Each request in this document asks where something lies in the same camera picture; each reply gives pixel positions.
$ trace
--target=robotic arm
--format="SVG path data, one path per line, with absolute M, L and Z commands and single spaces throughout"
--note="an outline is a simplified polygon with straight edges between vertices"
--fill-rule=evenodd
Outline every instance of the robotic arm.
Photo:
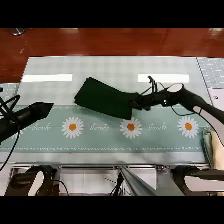
M 224 145 L 224 111 L 207 104 L 200 96 L 186 90 L 183 84 L 173 84 L 162 91 L 141 95 L 132 102 L 132 107 L 150 110 L 151 106 L 158 104 L 168 107 L 178 103 L 204 118 L 214 128 Z

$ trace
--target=dark green cloth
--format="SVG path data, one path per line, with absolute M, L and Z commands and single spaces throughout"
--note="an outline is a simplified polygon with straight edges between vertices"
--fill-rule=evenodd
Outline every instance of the dark green cloth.
M 138 96 L 139 93 L 121 92 L 90 77 L 75 96 L 75 103 L 103 114 L 130 120 L 130 102 Z

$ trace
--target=white flower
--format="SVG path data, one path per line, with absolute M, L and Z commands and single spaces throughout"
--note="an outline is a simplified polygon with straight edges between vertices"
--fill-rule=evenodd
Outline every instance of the white flower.
M 64 132 L 63 135 L 66 135 L 66 138 L 70 137 L 75 138 L 82 134 L 83 130 L 83 122 L 78 117 L 69 117 L 63 122 L 62 131 Z
M 194 138 L 198 134 L 198 124 L 194 118 L 181 118 L 178 121 L 177 127 L 179 128 L 179 131 L 182 131 L 182 135 L 185 135 L 185 137 Z
M 135 138 L 141 134 L 142 130 L 140 121 L 134 117 L 132 117 L 130 121 L 123 120 L 120 127 L 120 131 L 123 131 L 123 135 L 125 135 L 126 138 Z
M 20 130 L 20 133 L 19 133 L 20 136 L 23 135 L 23 131 Z M 17 138 L 17 135 L 18 135 L 18 132 L 15 133 L 14 135 L 12 135 L 11 138 L 12 138 L 12 139 L 14 139 L 14 138 L 16 139 L 16 138 Z

